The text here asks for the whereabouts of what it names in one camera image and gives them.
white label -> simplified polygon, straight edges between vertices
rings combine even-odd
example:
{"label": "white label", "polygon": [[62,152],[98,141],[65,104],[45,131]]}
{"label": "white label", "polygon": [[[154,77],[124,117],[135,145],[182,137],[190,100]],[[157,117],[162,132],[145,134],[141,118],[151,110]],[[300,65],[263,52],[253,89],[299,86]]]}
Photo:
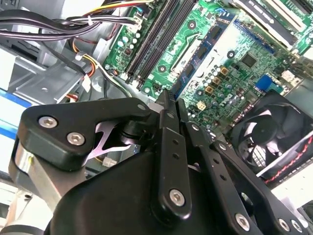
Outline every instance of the white label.
{"label": "white label", "polygon": [[234,96],[233,94],[228,94],[228,96],[223,100],[223,102],[220,103],[220,106],[224,107],[233,96]]}

hole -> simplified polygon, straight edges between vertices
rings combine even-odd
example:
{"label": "hole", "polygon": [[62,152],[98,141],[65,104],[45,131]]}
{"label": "hole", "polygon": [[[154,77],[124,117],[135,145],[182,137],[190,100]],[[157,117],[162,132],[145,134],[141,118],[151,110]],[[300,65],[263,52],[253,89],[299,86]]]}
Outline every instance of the hole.
{"label": "hole", "polygon": [[221,179],[222,180],[224,180],[224,181],[226,181],[227,179],[226,179],[226,177],[225,176],[223,176],[223,175],[220,175],[220,177],[221,177]]}
{"label": "hole", "polygon": [[137,107],[141,110],[146,110],[145,106],[143,106],[142,104],[138,104]]}
{"label": "hole", "polygon": [[174,157],[175,159],[179,159],[179,155],[178,155],[177,153],[174,153],[174,154],[173,154],[173,157]]}

screw hole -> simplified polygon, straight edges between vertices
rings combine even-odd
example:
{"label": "screw hole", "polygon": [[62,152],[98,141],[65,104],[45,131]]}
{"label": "screw hole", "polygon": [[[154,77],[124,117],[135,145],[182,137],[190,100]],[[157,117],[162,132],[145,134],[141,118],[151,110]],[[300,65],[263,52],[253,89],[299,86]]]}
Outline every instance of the screw hole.
{"label": "screw hole", "polygon": [[225,176],[223,176],[223,175],[220,175],[220,177],[221,177],[221,179],[222,180],[224,180],[224,181],[226,181],[227,179],[226,179],[226,177]]}
{"label": "screw hole", "polygon": [[173,154],[173,157],[174,157],[175,159],[179,159],[179,155],[178,155],[177,153],[174,153],[174,154]]}

screw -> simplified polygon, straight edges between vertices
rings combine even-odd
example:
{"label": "screw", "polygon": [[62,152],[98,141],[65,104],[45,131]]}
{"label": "screw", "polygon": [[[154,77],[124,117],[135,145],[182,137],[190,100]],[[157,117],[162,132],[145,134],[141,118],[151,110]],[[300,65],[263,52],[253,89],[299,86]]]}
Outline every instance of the screw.
{"label": "screw", "polygon": [[54,119],[53,117],[41,117],[38,120],[39,125],[41,125],[44,128],[54,128],[58,125],[58,121]]}
{"label": "screw", "polygon": [[174,118],[174,115],[171,113],[167,113],[167,116],[169,116],[170,118]]}
{"label": "screw", "polygon": [[290,232],[290,228],[289,228],[288,224],[283,219],[279,219],[278,221],[279,221],[280,226],[284,230],[286,230],[287,232]]}
{"label": "screw", "polygon": [[67,141],[70,144],[81,146],[85,143],[85,137],[77,132],[72,132],[67,135]]}
{"label": "screw", "polygon": [[236,221],[239,224],[239,226],[245,230],[245,231],[249,231],[250,230],[250,225],[248,220],[242,215],[242,214],[236,214],[235,215]]}
{"label": "screw", "polygon": [[193,128],[194,130],[196,130],[196,131],[199,131],[199,127],[198,127],[197,125],[195,125],[195,124],[192,124],[192,128]]}
{"label": "screw", "polygon": [[294,226],[294,228],[298,230],[298,232],[302,233],[302,228],[300,227],[300,225],[296,221],[291,220],[291,223]]}
{"label": "screw", "polygon": [[146,110],[146,107],[143,106],[142,104],[138,104],[137,107],[138,107],[139,109],[141,109],[141,110]]}
{"label": "screw", "polygon": [[170,191],[170,198],[172,202],[178,207],[182,207],[183,205],[185,205],[185,197],[177,189],[172,189]]}
{"label": "screw", "polygon": [[225,145],[223,145],[222,143],[220,143],[220,148],[221,148],[221,150],[226,151],[226,147],[225,147]]}

black fan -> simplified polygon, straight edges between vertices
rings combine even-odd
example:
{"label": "black fan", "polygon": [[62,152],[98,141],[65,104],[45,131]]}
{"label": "black fan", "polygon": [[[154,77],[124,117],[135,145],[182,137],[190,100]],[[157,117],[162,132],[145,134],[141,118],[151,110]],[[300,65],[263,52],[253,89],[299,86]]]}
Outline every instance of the black fan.
{"label": "black fan", "polygon": [[[306,114],[272,91],[261,98],[227,135],[237,155],[258,173],[308,134],[310,123]],[[296,154],[296,151],[291,152],[264,175],[265,178],[271,177]]]}

